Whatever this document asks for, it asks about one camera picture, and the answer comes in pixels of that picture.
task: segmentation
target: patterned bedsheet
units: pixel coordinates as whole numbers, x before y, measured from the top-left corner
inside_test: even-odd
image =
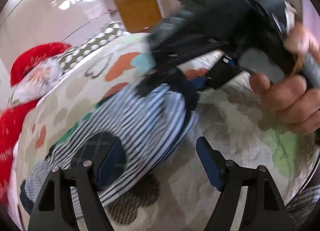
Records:
[[[148,53],[147,34],[123,36],[64,79],[25,119],[17,157],[17,187],[43,160],[49,148],[105,95],[141,79]],[[180,66],[190,78],[207,71],[219,58],[213,52]],[[139,181],[105,211],[115,230],[204,229],[219,197],[195,151],[204,135],[214,149],[245,167],[264,164],[288,203],[302,188],[319,158],[313,136],[301,137],[278,125],[251,93],[242,74],[221,90],[201,93],[199,121],[179,148],[153,173]],[[244,207],[241,193],[232,230]],[[29,216],[20,205],[24,225]],[[86,230],[83,219],[79,228]]]

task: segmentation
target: blue striped fabric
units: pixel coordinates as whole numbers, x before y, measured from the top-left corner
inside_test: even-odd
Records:
[[[26,179],[27,197],[35,201],[50,169],[59,165],[68,169],[71,160],[87,138],[106,130],[121,139],[126,153],[124,173],[99,193],[105,207],[132,188],[144,175],[163,162],[195,125],[195,111],[187,111],[184,96],[170,90],[167,84],[154,89],[148,96],[136,93],[136,84],[128,85],[106,101],[93,115],[52,152],[38,162]],[[81,217],[79,198],[75,188],[71,195],[76,217]]]

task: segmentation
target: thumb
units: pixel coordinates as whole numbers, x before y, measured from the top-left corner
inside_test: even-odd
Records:
[[[320,44],[318,40],[301,23],[290,31],[284,41],[284,47],[293,54],[305,56],[308,52],[320,64]]]

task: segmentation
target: finger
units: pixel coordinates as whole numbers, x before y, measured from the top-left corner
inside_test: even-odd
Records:
[[[283,82],[274,84],[261,96],[262,104],[272,110],[283,110],[291,106],[306,91],[307,83],[304,77],[295,75]]]
[[[270,88],[270,80],[263,73],[252,73],[250,76],[250,86],[254,93],[261,95]]]
[[[310,89],[292,106],[277,112],[279,121],[283,123],[299,123],[307,120],[320,108],[320,90]]]
[[[317,111],[303,122],[288,124],[288,127],[291,132],[296,134],[310,134],[320,127],[320,111]]]
[[[301,23],[290,31],[284,41],[284,47],[293,54],[305,56],[308,52],[320,63],[320,44]]]

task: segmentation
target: red fabric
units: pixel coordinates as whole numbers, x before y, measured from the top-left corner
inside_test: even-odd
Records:
[[[71,48],[71,45],[64,43],[49,43],[38,45],[21,54],[13,63],[11,68],[11,86],[22,81],[28,72],[37,66],[41,61],[49,57],[63,53],[66,49]]]
[[[4,206],[7,205],[6,189],[11,173],[12,150],[21,133],[25,116],[36,107],[38,101],[7,109],[0,117],[0,202]]]
[[[24,76],[41,61],[63,53],[69,44],[50,43],[36,46],[21,54],[11,69],[11,86],[19,83]],[[2,111],[0,114],[0,203],[7,206],[7,186],[13,160],[13,147],[22,130],[27,113],[36,107],[39,100]]]

